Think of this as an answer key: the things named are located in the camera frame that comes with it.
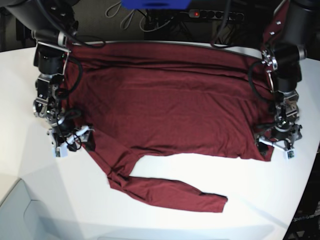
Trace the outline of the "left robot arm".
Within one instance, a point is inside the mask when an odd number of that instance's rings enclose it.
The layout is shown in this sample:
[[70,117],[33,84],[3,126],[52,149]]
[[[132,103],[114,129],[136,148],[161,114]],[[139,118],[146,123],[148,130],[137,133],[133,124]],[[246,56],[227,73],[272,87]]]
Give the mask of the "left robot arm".
[[[306,43],[320,11],[318,0],[283,0],[274,10],[271,22],[263,34],[262,59],[248,68],[248,82],[253,93],[271,108],[272,122],[262,123],[262,131],[255,137],[259,152],[265,154],[269,147],[280,146],[285,156],[294,157],[294,143],[302,138],[302,126],[296,91],[302,80],[300,62],[307,57]],[[259,93],[253,82],[253,71],[263,65],[269,79],[273,99]]]

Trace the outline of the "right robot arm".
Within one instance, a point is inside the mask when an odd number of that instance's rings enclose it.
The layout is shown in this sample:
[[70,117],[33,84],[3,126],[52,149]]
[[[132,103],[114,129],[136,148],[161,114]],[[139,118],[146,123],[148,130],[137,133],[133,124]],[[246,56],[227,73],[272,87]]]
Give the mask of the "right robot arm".
[[50,125],[47,134],[51,137],[53,154],[65,157],[69,151],[81,147],[88,151],[96,148],[93,126],[76,126],[74,120],[81,117],[77,108],[63,107],[70,95],[80,85],[83,67],[71,56],[69,43],[100,49],[106,42],[88,44],[77,38],[79,23],[75,19],[73,0],[2,0],[0,6],[16,17],[31,31],[36,42],[33,65],[40,74],[35,81],[37,97],[33,112],[46,119]]

